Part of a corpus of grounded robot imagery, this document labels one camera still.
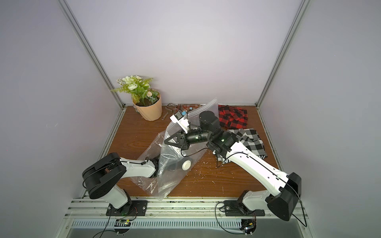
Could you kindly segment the multicolour tartan shirt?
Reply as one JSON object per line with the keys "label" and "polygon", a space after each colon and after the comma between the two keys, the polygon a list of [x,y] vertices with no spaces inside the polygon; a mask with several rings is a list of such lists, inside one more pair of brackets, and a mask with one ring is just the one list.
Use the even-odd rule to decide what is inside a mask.
{"label": "multicolour tartan shirt", "polygon": [[180,112],[182,112],[182,111],[190,112],[190,111],[195,110],[199,107],[201,107],[200,104],[179,104],[177,106],[177,108]]}

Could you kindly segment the clear plastic vacuum bag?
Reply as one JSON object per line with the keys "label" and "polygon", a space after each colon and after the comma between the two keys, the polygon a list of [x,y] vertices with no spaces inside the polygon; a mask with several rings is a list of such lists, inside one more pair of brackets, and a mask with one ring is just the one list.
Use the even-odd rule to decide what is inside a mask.
{"label": "clear plastic vacuum bag", "polygon": [[[186,114],[186,118],[190,123],[190,130],[200,128],[199,116],[202,112],[206,111],[211,111],[216,116],[218,115],[216,99]],[[206,142],[193,144],[188,150],[181,150],[164,144],[165,139],[180,130],[182,129],[178,124],[170,122],[167,128],[157,135],[151,145],[139,157],[139,160],[143,160],[146,157],[152,158],[157,155],[159,156],[159,169],[156,177],[131,177],[135,185],[149,196],[153,196],[158,200],[163,200],[171,193],[182,179],[184,179],[189,170],[202,158],[207,149]],[[182,163],[186,160],[190,160],[192,165],[189,170],[183,171]]]}

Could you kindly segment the red black plaid shirt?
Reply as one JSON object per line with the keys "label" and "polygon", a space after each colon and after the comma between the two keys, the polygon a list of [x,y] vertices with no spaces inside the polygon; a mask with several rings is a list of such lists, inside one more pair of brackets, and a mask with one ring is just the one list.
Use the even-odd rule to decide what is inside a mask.
{"label": "red black plaid shirt", "polygon": [[220,126],[226,129],[246,129],[248,126],[248,112],[245,109],[218,105]]}

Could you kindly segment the grey white checked shirt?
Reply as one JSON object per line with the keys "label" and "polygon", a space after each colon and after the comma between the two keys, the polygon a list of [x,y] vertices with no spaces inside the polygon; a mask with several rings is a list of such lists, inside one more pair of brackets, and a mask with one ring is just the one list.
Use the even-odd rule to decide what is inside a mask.
{"label": "grey white checked shirt", "polygon": [[[253,128],[250,129],[230,129],[230,130],[223,130],[223,132],[227,132],[230,134],[234,134],[235,138],[243,144],[246,149],[240,150],[240,152],[248,153],[248,151],[251,151],[252,154],[255,154],[257,157],[261,159],[265,159],[267,157],[267,153],[265,151],[264,142],[261,140],[259,134],[257,131]],[[231,152],[227,153],[225,156],[217,154],[216,158],[218,162],[221,162],[222,164],[227,164],[231,162],[232,157],[230,159],[227,159],[231,154],[235,152],[239,152],[239,150],[236,148],[236,146],[233,146]]]}

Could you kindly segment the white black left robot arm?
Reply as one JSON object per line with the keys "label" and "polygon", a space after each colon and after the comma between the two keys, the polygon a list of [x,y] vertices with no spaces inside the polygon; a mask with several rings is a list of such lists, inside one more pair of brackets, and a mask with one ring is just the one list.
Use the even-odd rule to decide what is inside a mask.
{"label": "white black left robot arm", "polygon": [[154,178],[158,169],[158,155],[138,161],[122,158],[113,152],[82,172],[83,187],[91,199],[104,199],[115,209],[131,208],[131,198],[117,183],[131,177]]}

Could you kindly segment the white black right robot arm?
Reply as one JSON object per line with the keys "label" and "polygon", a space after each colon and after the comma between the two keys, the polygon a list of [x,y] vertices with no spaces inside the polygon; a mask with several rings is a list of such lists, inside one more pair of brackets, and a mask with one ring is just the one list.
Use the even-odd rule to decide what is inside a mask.
{"label": "white black right robot arm", "polygon": [[266,188],[268,196],[263,200],[275,216],[283,221],[291,219],[297,203],[301,201],[302,179],[298,174],[287,174],[255,155],[239,140],[238,135],[220,126],[212,111],[201,112],[197,126],[180,112],[170,119],[181,129],[164,141],[166,145],[184,151],[191,145],[206,143],[207,149],[214,155],[240,166]]}

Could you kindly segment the white round bag valve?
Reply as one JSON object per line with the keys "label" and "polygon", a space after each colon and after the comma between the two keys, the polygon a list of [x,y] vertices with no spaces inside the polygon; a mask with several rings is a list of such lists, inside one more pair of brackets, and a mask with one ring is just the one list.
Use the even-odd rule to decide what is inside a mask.
{"label": "white round bag valve", "polygon": [[186,161],[184,161],[184,162],[182,163],[182,170],[183,170],[183,171],[187,171],[187,170],[189,170],[190,167],[191,167],[191,165],[192,165],[192,162],[191,162],[190,160],[186,160]]}

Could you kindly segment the small brown slotted scoop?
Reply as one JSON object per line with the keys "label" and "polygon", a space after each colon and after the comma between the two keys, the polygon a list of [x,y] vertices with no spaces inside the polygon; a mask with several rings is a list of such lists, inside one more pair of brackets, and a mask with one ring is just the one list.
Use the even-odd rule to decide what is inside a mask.
{"label": "small brown slotted scoop", "polygon": [[178,104],[169,103],[166,107],[166,114],[163,116],[162,120],[165,120],[166,118],[171,117],[173,114],[175,114],[179,110]]}

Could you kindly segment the terracotta flower pot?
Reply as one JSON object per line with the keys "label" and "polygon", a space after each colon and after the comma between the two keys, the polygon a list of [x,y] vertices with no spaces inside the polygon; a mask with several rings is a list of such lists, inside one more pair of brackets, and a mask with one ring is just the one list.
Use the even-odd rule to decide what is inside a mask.
{"label": "terracotta flower pot", "polygon": [[138,106],[135,100],[133,100],[133,103],[137,112],[147,121],[158,120],[162,115],[161,95],[158,95],[158,101],[151,106]]}

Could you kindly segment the artificial green white plant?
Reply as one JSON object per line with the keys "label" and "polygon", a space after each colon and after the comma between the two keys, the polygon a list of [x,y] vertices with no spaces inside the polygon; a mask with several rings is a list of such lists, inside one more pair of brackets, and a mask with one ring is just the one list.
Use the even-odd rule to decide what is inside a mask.
{"label": "artificial green white plant", "polygon": [[160,97],[160,93],[150,86],[152,80],[153,78],[142,78],[138,75],[118,78],[117,83],[120,87],[111,91],[130,94],[133,103],[137,106],[152,106]]}

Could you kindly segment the aluminium front rail frame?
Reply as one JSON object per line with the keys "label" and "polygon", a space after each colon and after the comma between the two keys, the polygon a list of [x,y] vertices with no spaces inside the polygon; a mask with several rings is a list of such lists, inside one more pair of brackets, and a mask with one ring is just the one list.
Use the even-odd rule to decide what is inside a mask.
{"label": "aluminium front rail frame", "polygon": [[133,197],[132,200],[147,200],[145,216],[107,216],[109,203],[89,196],[74,199],[69,205],[63,221],[55,234],[56,238],[67,238],[73,229],[95,229],[96,236],[103,232],[121,236],[133,229],[216,229],[233,233],[242,225],[242,220],[257,218],[266,222],[278,221],[263,201],[263,192],[256,192],[254,209],[265,211],[259,216],[225,216],[219,209],[225,200],[235,197],[168,197],[159,201],[152,197]]}

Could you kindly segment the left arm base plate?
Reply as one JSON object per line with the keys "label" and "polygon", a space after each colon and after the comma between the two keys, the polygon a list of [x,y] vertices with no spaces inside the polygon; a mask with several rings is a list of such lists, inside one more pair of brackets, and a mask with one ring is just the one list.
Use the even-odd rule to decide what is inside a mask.
{"label": "left arm base plate", "polygon": [[145,216],[147,210],[147,200],[132,200],[121,208],[116,209],[113,205],[109,204],[109,209],[106,212],[107,216]]}

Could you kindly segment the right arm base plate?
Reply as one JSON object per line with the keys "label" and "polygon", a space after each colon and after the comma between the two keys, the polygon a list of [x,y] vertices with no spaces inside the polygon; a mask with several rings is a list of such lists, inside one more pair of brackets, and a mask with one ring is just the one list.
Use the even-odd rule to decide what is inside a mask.
{"label": "right arm base plate", "polygon": [[236,200],[225,200],[223,206],[219,209],[225,213],[225,216],[259,216],[264,217],[265,211],[256,209],[254,211],[249,210],[243,204],[238,203]]}

